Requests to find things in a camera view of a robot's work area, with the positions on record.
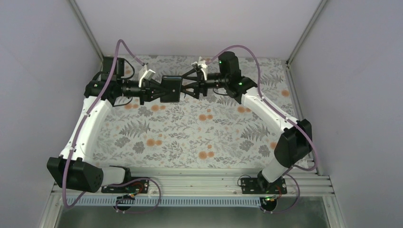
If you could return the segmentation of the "black leather card holder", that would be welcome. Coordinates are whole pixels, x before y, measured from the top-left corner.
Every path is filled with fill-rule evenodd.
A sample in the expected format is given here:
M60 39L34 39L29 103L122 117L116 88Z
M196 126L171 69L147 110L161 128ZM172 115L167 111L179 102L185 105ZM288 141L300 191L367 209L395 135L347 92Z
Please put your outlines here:
M161 86L164 95L160 98L161 103L178 103L180 101L183 78L180 76L163 76Z

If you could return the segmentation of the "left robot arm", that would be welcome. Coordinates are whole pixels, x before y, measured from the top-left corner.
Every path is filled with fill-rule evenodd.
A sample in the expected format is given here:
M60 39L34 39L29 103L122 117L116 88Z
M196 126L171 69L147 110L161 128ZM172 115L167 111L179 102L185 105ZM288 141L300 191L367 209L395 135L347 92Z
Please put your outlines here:
M86 85L82 111L74 131L58 157L50 157L47 169L56 184L66 190L97 192L101 187L113 185L120 192L132 187L129 169L123 166L97 167L93 161L95 145L106 117L116 107L121 96L137 97L143 104L152 101L151 89L155 71L143 64L138 79L125 77L128 60L117 58L112 70L113 57L103 59L102 69Z

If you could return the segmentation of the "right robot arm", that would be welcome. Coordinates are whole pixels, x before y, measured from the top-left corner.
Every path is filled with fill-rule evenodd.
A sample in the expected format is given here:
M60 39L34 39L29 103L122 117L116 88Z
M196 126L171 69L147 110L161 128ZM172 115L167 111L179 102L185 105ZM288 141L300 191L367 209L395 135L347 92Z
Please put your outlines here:
M222 52L218 61L218 73L208 73L207 62L202 58L194 62L192 69L182 75L192 83L185 85L181 92L199 98L200 94L206 96L210 88L224 88L229 97L250 109L267 125L280 130L274 149L275 158L257 174L256 180L262 193L270 193L276 182L312 151L311 123L306 119L298 120L267 99L259 83L242 75L234 52Z

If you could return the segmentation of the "floral table mat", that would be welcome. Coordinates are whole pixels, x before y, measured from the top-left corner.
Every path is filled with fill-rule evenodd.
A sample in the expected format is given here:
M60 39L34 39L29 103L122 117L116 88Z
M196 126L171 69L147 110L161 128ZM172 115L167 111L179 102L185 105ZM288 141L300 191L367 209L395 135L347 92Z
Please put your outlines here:
M115 103L89 156L98 167L264 168L281 135L223 89L178 103Z

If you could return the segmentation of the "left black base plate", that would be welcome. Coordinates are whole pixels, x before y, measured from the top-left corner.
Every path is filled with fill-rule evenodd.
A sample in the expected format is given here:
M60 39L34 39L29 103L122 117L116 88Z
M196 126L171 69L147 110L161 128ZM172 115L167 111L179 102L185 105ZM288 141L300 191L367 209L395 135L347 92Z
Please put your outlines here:
M116 193L116 194L146 194L148 192L149 179L146 177L131 177L125 180L121 187L104 186L101 188L102 193Z

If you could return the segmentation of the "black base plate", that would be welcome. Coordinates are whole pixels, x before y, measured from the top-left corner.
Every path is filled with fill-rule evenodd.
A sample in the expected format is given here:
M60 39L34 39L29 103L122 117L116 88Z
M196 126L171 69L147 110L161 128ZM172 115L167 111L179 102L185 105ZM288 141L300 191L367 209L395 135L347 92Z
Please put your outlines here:
M243 177L239 183L243 194L287 194L285 179L280 177L275 182L268 183L258 178Z
M146 194L148 192L149 179L146 177L131 177L125 180L121 187L104 186L101 188L102 193L116 193L116 194Z

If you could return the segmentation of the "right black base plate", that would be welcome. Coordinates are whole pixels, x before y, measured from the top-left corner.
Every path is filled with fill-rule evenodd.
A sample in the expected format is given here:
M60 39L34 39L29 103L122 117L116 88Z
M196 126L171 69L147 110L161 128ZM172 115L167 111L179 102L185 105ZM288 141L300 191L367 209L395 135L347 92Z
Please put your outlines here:
M243 177L239 183L243 194L287 194L285 179L280 177L275 182L268 183L258 178Z

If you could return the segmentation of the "aluminium mounting rail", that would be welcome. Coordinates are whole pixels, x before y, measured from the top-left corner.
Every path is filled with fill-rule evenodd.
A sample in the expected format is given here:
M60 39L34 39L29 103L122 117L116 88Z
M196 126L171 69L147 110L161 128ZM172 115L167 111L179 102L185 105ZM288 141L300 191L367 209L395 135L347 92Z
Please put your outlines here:
M151 178L147 196L157 196L161 188L163 196L237 197L243 196L246 188L243 178L254 176L256 169L135 169L135 175ZM300 190L302 196L331 196L335 193L328 176L315 172L294 170L284 177L286 197L295 196Z

